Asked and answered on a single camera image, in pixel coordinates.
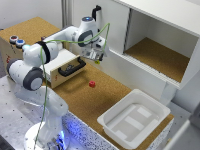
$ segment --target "empty white tray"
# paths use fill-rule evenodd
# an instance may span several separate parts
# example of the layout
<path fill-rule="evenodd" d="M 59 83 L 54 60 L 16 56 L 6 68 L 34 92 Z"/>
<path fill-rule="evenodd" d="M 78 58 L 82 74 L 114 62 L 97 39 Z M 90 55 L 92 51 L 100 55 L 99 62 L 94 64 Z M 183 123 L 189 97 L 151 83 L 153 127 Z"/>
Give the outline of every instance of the empty white tray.
<path fill-rule="evenodd" d="M 136 149 L 169 113 L 169 108 L 135 89 L 101 115 L 98 122 L 122 147 Z"/>

